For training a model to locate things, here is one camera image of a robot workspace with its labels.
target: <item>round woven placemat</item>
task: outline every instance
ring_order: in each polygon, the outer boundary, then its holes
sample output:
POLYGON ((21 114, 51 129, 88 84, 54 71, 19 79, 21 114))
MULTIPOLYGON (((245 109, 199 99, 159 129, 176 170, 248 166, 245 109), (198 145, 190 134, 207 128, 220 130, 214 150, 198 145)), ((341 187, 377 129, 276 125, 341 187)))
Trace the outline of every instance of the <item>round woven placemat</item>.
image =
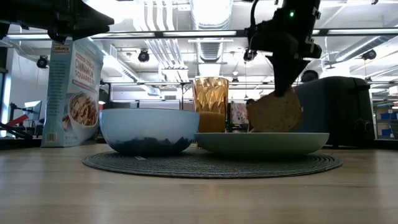
POLYGON ((196 148, 176 156, 148 158, 103 152, 86 157, 83 163, 95 169, 125 174, 211 179, 291 177, 324 172, 343 164, 337 158, 319 153, 288 160, 241 161, 196 148))

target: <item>bread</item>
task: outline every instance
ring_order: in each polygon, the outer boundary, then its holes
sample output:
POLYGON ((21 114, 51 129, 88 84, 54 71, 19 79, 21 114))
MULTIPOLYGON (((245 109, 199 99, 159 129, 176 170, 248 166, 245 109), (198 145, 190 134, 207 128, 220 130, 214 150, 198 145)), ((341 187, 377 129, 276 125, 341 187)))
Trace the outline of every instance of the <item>bread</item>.
POLYGON ((284 96, 274 92, 248 105, 248 116, 255 132, 283 133, 295 129, 301 122, 303 109, 293 88, 284 96))

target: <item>plate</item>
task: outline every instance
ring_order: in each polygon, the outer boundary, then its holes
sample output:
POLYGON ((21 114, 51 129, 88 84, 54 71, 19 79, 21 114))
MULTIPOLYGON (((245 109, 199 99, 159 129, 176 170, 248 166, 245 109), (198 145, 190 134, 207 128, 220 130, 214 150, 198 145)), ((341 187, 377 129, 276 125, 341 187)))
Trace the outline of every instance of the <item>plate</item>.
POLYGON ((297 156, 321 149, 329 133, 197 133, 198 145, 224 156, 297 156))

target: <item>cereal box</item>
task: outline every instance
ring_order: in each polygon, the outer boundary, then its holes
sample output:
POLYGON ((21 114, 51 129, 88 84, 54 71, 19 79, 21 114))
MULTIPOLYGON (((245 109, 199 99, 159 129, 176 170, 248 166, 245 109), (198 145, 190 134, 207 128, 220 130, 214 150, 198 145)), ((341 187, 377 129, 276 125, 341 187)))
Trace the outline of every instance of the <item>cereal box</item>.
POLYGON ((102 66, 90 39, 53 42, 42 147, 78 146, 97 133, 102 66))

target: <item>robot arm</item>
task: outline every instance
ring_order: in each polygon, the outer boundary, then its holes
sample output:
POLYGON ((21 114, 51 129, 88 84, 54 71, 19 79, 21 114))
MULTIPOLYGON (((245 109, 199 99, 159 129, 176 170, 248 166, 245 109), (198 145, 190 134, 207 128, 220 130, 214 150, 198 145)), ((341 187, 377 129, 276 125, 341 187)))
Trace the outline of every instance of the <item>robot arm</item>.
POLYGON ((303 58, 321 56, 321 47, 312 39, 315 21, 320 18, 320 0, 284 0, 271 20, 259 24, 254 18, 257 3, 254 0, 251 25, 245 29, 249 50, 252 54, 258 50, 273 53, 268 59, 274 66, 275 94, 283 96, 308 65, 303 58))
POLYGON ((64 42, 108 32, 114 20, 81 0, 2 0, 0 40, 11 24, 48 30, 51 39, 64 42))

